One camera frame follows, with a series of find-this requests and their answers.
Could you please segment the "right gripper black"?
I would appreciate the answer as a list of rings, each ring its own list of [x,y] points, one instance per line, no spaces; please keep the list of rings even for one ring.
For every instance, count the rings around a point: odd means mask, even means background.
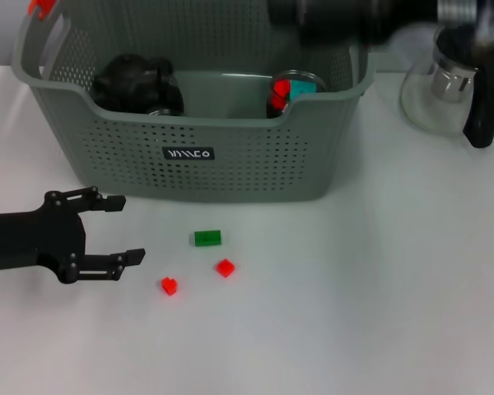
[[[436,1],[270,0],[267,10],[271,25],[296,32],[303,46],[382,45],[405,27],[437,22]]]

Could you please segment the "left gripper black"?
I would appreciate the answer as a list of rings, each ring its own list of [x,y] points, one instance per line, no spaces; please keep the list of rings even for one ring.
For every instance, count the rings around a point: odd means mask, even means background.
[[[41,266],[64,284],[118,281],[127,267],[138,266],[145,249],[107,255],[85,254],[86,232],[80,213],[119,212],[126,197],[103,197],[97,187],[49,191],[34,211],[0,214],[0,271]]]

